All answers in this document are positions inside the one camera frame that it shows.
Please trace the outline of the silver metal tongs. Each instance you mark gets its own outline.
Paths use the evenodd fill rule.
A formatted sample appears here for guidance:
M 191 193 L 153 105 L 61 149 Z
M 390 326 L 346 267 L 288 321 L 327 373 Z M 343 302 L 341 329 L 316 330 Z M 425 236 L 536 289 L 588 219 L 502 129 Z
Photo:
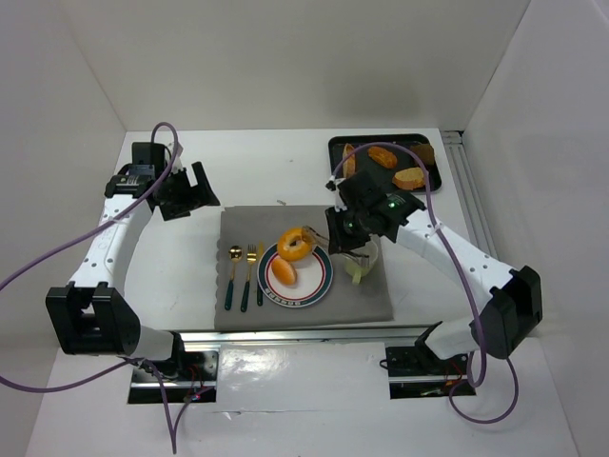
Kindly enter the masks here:
M 334 240 L 322 235 L 311 226 L 302 226 L 302 232 L 306 242 L 325 248 L 330 255 L 342 255 L 345 259 L 351 260 L 363 268 L 367 268 L 370 264 L 370 256 L 368 254 L 356 253 L 353 250 L 343 250 L 338 247 Z

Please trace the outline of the orange glazed donut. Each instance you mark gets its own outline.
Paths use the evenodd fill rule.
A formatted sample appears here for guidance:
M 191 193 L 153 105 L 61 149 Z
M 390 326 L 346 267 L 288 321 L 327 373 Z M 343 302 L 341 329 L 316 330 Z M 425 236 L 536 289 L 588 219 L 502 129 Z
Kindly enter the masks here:
M 314 238 L 306 228 L 291 228 L 280 237 L 277 252 L 287 262 L 298 262 L 310 254 L 314 244 Z

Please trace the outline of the small orange bread roll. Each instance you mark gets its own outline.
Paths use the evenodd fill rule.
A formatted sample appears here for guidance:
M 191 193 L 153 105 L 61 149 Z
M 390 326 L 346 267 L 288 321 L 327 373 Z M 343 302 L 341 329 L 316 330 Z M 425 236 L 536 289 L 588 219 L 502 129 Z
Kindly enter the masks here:
M 285 286 L 295 286 L 298 281 L 298 274 L 291 263 L 281 258 L 275 257 L 270 264 L 271 271 L 275 278 Z

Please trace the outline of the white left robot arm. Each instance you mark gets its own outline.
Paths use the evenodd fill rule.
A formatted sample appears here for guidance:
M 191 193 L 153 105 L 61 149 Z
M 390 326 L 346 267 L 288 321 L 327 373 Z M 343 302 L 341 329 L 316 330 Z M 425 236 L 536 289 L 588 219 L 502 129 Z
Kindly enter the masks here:
M 123 294 L 133 253 L 155 210 L 169 221 L 218 205 L 203 165 L 196 162 L 192 168 L 194 185 L 185 169 L 176 169 L 155 188 L 153 165 L 129 164 L 110 178 L 100 233 L 68 283 L 51 288 L 46 297 L 52 326 L 66 354 L 147 359 L 169 374 L 186 366 L 182 338 L 174 331 L 144 326 Z

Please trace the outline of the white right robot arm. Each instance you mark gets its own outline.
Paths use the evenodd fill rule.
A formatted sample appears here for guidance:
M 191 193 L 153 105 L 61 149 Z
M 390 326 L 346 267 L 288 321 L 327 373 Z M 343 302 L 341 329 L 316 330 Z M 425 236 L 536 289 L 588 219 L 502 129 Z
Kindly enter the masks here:
M 329 252 L 361 248 L 373 235 L 411 250 L 461 286 L 472 316 L 440 322 L 417 345 L 441 360 L 480 351 L 508 359 L 542 319 L 541 279 L 532 268 L 513 268 L 476 248 L 427 209 L 388 203 L 369 212 L 325 210 Z

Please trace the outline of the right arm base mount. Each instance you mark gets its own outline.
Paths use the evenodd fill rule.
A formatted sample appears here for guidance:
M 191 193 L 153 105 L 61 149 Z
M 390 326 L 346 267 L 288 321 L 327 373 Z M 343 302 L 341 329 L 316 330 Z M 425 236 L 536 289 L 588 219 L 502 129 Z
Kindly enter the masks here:
M 379 366 L 388 377 L 391 400 L 447 397 L 453 387 L 456 396 L 475 396 L 467 382 L 468 356 L 458 354 L 438 359 L 415 346 L 386 347 Z

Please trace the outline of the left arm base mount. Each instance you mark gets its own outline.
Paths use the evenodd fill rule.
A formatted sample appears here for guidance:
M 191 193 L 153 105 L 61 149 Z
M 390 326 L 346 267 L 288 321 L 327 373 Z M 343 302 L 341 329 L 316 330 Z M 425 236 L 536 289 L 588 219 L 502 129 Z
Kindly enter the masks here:
M 190 400 L 195 404 L 215 403 L 217 398 L 217 375 L 219 350 L 207 348 L 203 351 L 186 352 L 182 361 L 155 362 L 166 389 L 167 401 L 180 404 Z M 128 403 L 130 405 L 162 404 L 162 394 L 157 377 L 150 367 L 134 368 L 132 371 Z

